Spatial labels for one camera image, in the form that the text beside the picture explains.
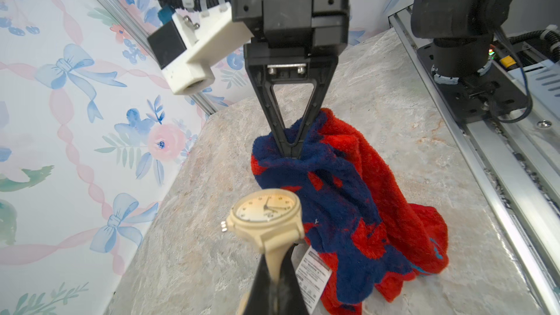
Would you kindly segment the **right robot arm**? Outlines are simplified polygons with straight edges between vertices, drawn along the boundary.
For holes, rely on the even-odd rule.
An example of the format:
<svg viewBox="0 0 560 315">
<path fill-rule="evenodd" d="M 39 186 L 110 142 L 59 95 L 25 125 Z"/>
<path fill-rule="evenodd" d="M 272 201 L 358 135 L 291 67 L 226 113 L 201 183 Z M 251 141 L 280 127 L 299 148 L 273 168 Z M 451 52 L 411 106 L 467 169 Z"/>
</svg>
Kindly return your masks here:
<svg viewBox="0 0 560 315">
<path fill-rule="evenodd" d="M 432 39 L 451 56 L 445 77 L 464 77 L 487 64 L 493 36 L 507 20 L 512 0 L 414 0 L 414 36 Z M 245 68 L 280 154 L 300 157 L 304 142 L 348 45 L 350 0 L 230 0 L 232 17 L 252 39 L 244 46 Z M 309 103 L 298 131 L 289 136 L 278 105 L 277 85 L 310 84 Z"/>
</svg>

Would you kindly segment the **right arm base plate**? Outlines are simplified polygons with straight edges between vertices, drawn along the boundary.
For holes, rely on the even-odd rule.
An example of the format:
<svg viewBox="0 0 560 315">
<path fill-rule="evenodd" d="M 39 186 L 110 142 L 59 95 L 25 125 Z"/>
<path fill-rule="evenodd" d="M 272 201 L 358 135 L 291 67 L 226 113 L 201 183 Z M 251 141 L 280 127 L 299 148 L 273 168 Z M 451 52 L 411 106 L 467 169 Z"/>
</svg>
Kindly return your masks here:
<svg viewBox="0 0 560 315">
<path fill-rule="evenodd" d="M 436 90 L 453 119 L 459 124 L 468 124 L 489 119 L 489 101 L 496 101 L 494 113 L 497 116 L 526 108 L 527 98 L 512 79 L 492 63 L 483 76 L 474 74 L 456 80 L 456 84 L 443 84 L 434 69 L 435 54 L 432 44 L 420 47 L 417 55 L 430 76 Z"/>
</svg>

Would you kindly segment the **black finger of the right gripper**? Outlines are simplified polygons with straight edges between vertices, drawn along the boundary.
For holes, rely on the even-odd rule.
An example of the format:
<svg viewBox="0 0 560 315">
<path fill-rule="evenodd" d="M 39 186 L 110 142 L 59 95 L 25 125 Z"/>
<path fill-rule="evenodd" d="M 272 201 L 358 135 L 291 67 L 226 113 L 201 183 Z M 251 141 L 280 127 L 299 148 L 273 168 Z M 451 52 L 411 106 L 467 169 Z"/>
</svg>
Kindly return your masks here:
<svg viewBox="0 0 560 315">
<path fill-rule="evenodd" d="M 246 72 L 282 156 L 301 156 L 307 133 L 319 114 L 337 65 L 336 56 L 245 58 Z M 312 85 L 313 89 L 297 132 L 288 136 L 274 87 L 300 84 Z"/>
</svg>

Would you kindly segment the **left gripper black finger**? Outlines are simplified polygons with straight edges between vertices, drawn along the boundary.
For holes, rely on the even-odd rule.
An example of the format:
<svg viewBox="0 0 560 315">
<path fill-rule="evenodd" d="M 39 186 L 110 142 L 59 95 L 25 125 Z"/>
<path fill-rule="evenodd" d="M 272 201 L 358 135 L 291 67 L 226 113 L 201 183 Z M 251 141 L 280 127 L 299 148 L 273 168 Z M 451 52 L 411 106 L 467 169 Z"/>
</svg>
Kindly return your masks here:
<svg viewBox="0 0 560 315">
<path fill-rule="evenodd" d="M 272 281 L 262 255 L 252 288 L 243 297 L 243 315 L 309 315 L 292 262 L 293 244 L 281 263 L 278 282 Z"/>
</svg>

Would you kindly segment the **red blue patterned cloth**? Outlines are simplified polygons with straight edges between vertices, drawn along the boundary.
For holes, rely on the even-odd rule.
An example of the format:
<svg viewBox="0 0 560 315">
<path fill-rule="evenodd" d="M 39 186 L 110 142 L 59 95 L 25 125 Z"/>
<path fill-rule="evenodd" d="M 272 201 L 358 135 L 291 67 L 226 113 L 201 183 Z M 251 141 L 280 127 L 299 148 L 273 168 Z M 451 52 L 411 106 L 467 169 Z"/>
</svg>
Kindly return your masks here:
<svg viewBox="0 0 560 315">
<path fill-rule="evenodd" d="M 449 264 L 443 217 L 408 203 L 379 153 L 330 109 L 298 159 L 283 157 L 266 135 L 254 141 L 251 166 L 261 188 L 300 198 L 306 243 L 332 272 L 321 297 L 331 314 L 361 314 L 373 291 L 393 301 L 407 281 Z"/>
</svg>

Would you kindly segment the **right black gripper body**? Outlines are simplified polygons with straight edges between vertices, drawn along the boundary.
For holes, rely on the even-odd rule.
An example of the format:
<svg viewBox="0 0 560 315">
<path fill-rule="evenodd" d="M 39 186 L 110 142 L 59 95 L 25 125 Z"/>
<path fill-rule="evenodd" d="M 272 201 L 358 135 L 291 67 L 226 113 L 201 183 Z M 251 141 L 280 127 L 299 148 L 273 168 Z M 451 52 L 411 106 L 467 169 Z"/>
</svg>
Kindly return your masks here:
<svg viewBox="0 0 560 315">
<path fill-rule="evenodd" d="M 336 66 L 348 45 L 349 0 L 231 0 L 232 18 L 252 33 L 246 67 Z"/>
</svg>

